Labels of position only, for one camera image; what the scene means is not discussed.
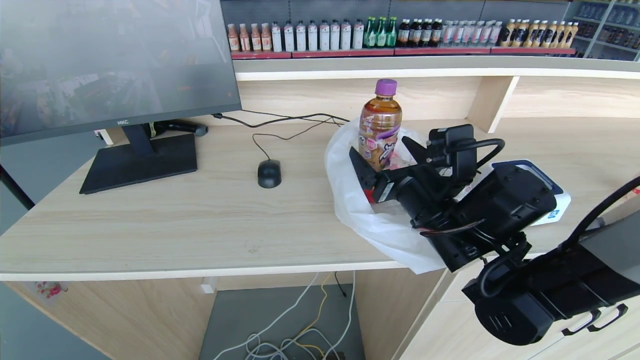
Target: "white plastic bag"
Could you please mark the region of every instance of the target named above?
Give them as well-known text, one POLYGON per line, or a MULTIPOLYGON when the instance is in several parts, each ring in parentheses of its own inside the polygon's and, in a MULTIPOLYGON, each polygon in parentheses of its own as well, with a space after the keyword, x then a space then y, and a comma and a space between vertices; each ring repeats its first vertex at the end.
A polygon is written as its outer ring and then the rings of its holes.
MULTIPOLYGON (((400 129, 395 152, 403 161, 415 164, 400 141, 402 136, 419 143, 426 143, 426 138, 404 127, 400 129)), ((373 207, 369 204, 349 158, 351 146, 358 148, 357 138, 358 120, 354 120, 335 132, 324 153, 335 215, 371 245, 416 274, 443 268, 444 262, 429 240, 411 228, 411 219, 398 201, 390 200, 373 207)))

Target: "floor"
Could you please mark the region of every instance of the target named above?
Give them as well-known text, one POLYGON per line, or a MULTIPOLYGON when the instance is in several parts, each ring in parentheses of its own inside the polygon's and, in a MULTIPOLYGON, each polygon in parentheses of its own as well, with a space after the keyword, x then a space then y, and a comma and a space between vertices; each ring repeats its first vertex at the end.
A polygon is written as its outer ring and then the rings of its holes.
MULTIPOLYGON (((0 160, 37 203, 103 146, 104 143, 93 133, 68 135, 2 147, 0 160)), ((0 234, 25 213, 26 210, 8 190, 0 187, 0 234)), ((329 296, 317 326, 331 342, 335 342, 346 326, 349 299, 345 299, 336 286, 327 286, 326 289, 329 296)), ((245 341, 249 333, 267 326, 295 302, 301 291, 301 288, 288 288, 223 291, 218 294, 210 319, 214 325, 210 329, 224 330, 207 333, 201 358, 213 359, 220 350, 245 341)), ((350 294, 351 286, 347 285, 345 291, 350 294)), ((279 343, 285 337, 297 335, 297 331, 316 318, 322 296, 318 286, 311 288, 295 311, 283 317, 263 340, 279 343)), ((314 336, 304 340, 322 345, 319 343, 321 340, 314 336)), ((346 359, 364 359, 355 311, 349 333, 337 349, 345 353, 346 359)), ((220 360, 244 359, 246 352, 243 351, 226 354, 220 360)), ((290 360, 310 358, 300 351, 292 348, 287 355, 290 360)), ((105 360, 106 357, 0 284, 0 359, 105 360)))

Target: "purple bottle cap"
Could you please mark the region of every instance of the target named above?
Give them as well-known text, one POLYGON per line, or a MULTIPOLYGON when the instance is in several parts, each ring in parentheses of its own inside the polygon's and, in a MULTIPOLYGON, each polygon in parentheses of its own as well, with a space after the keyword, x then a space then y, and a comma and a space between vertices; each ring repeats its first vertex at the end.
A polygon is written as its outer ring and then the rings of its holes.
POLYGON ((376 95, 393 96, 396 94, 398 83, 396 80, 380 79, 376 83, 376 95))

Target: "monitor screen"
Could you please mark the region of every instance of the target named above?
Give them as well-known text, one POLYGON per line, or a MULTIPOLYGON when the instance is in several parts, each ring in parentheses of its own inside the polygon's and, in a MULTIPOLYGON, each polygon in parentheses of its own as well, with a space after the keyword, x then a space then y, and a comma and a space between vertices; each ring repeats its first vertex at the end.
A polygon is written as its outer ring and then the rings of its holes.
POLYGON ((220 0, 1 0, 3 145, 239 110, 220 0))

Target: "green glass bottle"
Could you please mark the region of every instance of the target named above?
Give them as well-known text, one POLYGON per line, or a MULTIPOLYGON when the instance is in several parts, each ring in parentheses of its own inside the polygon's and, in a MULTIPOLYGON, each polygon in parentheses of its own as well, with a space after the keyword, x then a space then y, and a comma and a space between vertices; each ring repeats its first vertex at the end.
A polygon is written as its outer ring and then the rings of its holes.
POLYGON ((391 16, 389 26, 387 27, 387 47, 396 46, 396 19, 395 16, 391 16))
POLYGON ((385 29, 385 25, 387 23, 387 18, 381 16, 378 20, 378 31, 376 34, 376 47, 384 47, 387 44, 387 29, 385 29))
POLYGON ((365 47, 376 47, 376 18, 370 16, 367 20, 367 32, 365 36, 365 47))

